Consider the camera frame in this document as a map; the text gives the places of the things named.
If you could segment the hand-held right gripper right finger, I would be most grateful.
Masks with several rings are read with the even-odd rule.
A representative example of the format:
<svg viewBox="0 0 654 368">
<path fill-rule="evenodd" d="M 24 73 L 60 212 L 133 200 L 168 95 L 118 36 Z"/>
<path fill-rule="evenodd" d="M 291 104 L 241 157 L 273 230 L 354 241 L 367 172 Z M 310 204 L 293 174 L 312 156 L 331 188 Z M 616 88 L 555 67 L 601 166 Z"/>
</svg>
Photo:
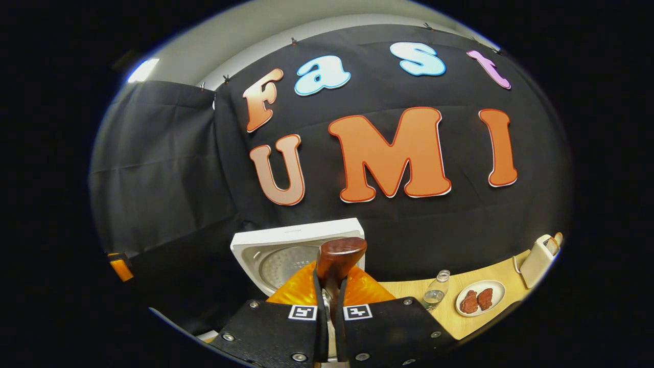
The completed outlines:
<svg viewBox="0 0 654 368">
<path fill-rule="evenodd" d="M 343 280 L 336 346 L 350 366 L 436 366 L 456 340 L 412 297 L 395 298 L 358 266 Z"/>
</svg>

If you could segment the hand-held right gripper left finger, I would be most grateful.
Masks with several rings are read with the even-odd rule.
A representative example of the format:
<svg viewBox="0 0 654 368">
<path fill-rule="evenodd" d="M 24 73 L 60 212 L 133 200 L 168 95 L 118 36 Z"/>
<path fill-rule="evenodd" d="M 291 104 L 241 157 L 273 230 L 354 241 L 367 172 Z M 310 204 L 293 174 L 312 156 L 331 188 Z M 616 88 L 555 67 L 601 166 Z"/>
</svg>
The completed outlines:
<svg viewBox="0 0 654 368">
<path fill-rule="evenodd" d="M 317 366 L 329 351 L 325 307 L 317 296 L 315 262 L 297 271 L 276 293 L 295 304 L 250 299 L 210 342 L 234 360 L 254 366 Z"/>
</svg>

